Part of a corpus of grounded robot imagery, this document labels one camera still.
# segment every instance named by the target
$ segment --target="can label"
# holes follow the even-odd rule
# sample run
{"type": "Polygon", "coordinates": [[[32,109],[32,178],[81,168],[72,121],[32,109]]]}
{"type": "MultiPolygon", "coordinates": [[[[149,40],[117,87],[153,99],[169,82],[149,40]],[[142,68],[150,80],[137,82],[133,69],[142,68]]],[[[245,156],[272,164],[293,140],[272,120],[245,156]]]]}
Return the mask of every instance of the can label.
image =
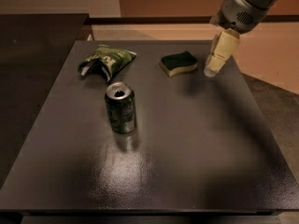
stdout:
{"type": "Polygon", "coordinates": [[[116,133],[131,132],[136,126],[133,90],[125,83],[113,83],[107,88],[105,100],[112,130],[116,133]]]}

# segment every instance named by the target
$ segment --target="wall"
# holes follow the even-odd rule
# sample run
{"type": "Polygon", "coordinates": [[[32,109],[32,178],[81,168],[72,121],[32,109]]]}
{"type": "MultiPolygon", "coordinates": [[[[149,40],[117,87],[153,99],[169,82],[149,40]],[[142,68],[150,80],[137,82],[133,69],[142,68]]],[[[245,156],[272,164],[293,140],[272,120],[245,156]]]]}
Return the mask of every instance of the wall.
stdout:
{"type": "MultiPolygon", "coordinates": [[[[222,0],[0,0],[0,14],[89,13],[94,18],[214,15],[222,0]]],[[[279,0],[271,15],[299,15],[299,0],[279,0]]]]}

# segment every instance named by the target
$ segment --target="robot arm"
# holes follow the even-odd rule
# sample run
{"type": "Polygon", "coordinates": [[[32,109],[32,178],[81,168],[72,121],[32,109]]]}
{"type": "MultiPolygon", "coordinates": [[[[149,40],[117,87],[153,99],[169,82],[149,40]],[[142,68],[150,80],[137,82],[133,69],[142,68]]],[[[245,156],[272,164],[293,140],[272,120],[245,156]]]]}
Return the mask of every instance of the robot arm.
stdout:
{"type": "Polygon", "coordinates": [[[216,35],[206,59],[205,74],[216,76],[240,43],[240,34],[251,31],[277,0],[224,0],[211,23],[225,29],[216,35]]]}
{"type": "Polygon", "coordinates": [[[218,13],[218,24],[240,34],[251,31],[266,16],[277,0],[224,0],[218,13]]]}

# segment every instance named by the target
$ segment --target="can lid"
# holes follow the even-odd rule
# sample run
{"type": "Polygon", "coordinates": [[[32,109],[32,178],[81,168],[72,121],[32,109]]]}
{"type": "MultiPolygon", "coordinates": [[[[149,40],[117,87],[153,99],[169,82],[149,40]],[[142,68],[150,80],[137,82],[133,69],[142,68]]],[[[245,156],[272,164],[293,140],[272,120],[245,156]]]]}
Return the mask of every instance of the can lid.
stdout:
{"type": "Polygon", "coordinates": [[[107,87],[106,94],[112,100],[122,100],[128,97],[132,89],[123,82],[115,82],[107,87]]]}

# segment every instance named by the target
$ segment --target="black tabletop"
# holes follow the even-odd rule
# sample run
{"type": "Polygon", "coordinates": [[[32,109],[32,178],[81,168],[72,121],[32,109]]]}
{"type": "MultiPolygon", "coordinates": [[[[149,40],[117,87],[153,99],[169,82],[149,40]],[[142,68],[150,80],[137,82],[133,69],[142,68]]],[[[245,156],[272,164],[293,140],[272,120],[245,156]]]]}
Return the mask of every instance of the black tabletop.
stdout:
{"type": "Polygon", "coordinates": [[[98,75],[76,42],[0,190],[0,209],[265,212],[297,210],[299,188],[234,59],[203,75],[210,42],[106,42],[137,57],[112,81],[135,91],[137,128],[111,131],[98,75]],[[168,78],[160,59],[184,50],[197,71],[168,78]]]}
{"type": "Polygon", "coordinates": [[[87,18],[0,16],[0,188],[87,18]]]}

